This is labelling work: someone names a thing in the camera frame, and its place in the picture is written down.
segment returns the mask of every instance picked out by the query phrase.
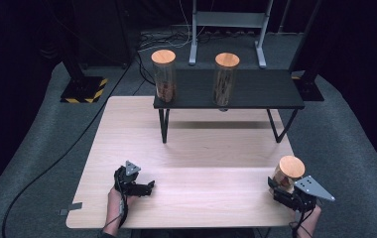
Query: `black curtain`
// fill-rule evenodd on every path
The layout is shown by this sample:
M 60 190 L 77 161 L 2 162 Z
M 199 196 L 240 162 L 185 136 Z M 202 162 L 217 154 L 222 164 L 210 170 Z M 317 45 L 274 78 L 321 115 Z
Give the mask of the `black curtain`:
M 57 63 L 40 52 L 47 19 L 37 3 L 0 1 L 0 175 L 31 127 Z
M 377 151 L 377 2 L 365 3 L 323 0 L 295 69 L 317 68 L 348 102 Z M 339 19 L 334 29 L 330 23 Z M 330 33 L 337 37 L 315 64 Z

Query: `gray carpet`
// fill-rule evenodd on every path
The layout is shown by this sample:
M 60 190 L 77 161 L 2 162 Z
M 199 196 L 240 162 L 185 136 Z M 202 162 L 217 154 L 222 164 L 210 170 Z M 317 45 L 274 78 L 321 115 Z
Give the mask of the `gray carpet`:
M 268 34 L 264 44 L 268 68 L 288 68 L 301 38 Z M 258 68 L 253 46 L 250 36 L 199 44 L 197 64 L 192 67 L 188 66 L 189 44 L 167 49 L 176 52 L 178 68 L 213 68 L 214 57 L 222 52 L 239 55 L 240 68 Z M 148 70 L 155 50 L 140 52 Z M 72 202 L 101 118 L 98 112 L 108 95 L 133 95 L 143 78 L 136 62 L 127 71 L 120 67 L 90 67 L 84 73 L 108 78 L 97 103 L 60 103 L 69 78 L 62 64 L 53 71 L 39 114 L 0 178 L 0 237 L 3 217 L 14 197 L 57 161 L 13 205 L 6 223 L 7 237 L 96 237 L 97 230 L 68 229 L 66 217 L 58 212 Z M 306 174 L 336 197 L 336 202 L 322 205 L 314 237 L 377 237 L 377 154 L 339 92 L 321 77 L 316 84 L 325 101 L 306 102 L 306 109 L 299 112 L 288 133 L 295 155 L 307 166 Z M 145 82 L 136 96 L 154 93 L 154 86 Z M 291 112 L 280 113 L 286 123 Z M 123 229 L 120 237 L 128 237 L 129 233 Z M 275 238 L 290 236 L 288 227 L 273 228 L 270 234 Z

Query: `wooden table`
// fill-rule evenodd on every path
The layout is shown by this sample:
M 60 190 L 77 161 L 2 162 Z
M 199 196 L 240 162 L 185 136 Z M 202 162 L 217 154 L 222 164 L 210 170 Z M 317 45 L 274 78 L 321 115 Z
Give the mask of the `wooden table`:
M 133 204 L 123 227 L 288 225 L 288 208 L 273 200 L 267 177 L 293 151 L 287 137 L 275 142 L 266 110 L 172 110 L 173 140 L 163 144 L 153 100 L 108 100 L 73 199 L 82 208 L 69 212 L 67 227 L 104 225 L 114 172 L 127 160 L 142 168 L 137 183 L 156 183 L 151 196 Z M 282 129 L 278 111 L 272 114 Z

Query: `orange lid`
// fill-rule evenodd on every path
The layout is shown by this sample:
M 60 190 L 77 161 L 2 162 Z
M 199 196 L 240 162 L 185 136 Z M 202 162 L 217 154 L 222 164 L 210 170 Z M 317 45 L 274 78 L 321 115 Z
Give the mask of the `orange lid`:
M 176 54 L 169 50 L 160 50 L 152 54 L 151 59 L 158 64 L 167 64 L 176 59 Z
M 240 63 L 240 58 L 235 54 L 222 53 L 216 56 L 216 63 L 224 67 L 236 67 Z
M 297 179 L 304 175 L 306 166 L 304 163 L 293 156 L 285 156 L 279 161 L 279 168 L 289 178 Z

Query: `sleeve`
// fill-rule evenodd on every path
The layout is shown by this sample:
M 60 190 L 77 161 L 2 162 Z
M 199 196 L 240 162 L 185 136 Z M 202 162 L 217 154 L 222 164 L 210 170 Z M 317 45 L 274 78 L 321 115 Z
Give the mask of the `sleeve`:
M 100 238 L 115 238 L 115 236 L 102 232 L 102 235 L 100 236 Z

